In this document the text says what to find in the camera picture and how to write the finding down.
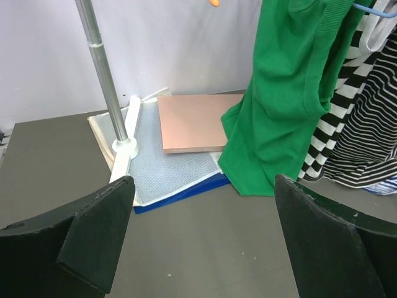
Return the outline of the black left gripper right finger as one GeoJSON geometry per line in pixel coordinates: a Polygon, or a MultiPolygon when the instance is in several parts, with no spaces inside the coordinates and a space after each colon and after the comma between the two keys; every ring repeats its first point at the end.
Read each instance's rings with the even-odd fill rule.
{"type": "Polygon", "coordinates": [[[300,297],[396,297],[396,224],[275,178],[275,203],[300,297]]]}

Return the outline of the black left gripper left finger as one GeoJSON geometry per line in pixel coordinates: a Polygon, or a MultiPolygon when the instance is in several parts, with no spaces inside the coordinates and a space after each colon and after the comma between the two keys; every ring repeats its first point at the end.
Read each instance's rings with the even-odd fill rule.
{"type": "Polygon", "coordinates": [[[135,196],[131,176],[1,229],[1,297],[111,292],[135,196]]]}

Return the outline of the green tank top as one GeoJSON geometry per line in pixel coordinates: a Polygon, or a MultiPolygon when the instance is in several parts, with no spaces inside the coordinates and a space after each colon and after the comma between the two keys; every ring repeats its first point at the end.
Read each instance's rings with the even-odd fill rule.
{"type": "Polygon", "coordinates": [[[278,174],[298,177],[362,16],[353,1],[262,2],[251,80],[221,118],[218,164],[242,196],[273,196],[278,174]]]}

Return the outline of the light blue wire hanger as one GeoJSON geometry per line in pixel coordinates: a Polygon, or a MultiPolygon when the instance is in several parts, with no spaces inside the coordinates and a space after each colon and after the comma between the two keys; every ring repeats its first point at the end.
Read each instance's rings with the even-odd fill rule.
{"type": "Polygon", "coordinates": [[[363,5],[357,4],[357,3],[353,3],[352,6],[355,7],[356,9],[361,10],[361,11],[367,12],[369,14],[376,15],[378,17],[386,18],[386,19],[392,19],[392,18],[397,16],[397,12],[386,13],[386,12],[378,11],[378,10],[375,10],[373,8],[370,8],[370,7],[367,7],[367,6],[363,6],[363,5]]]}

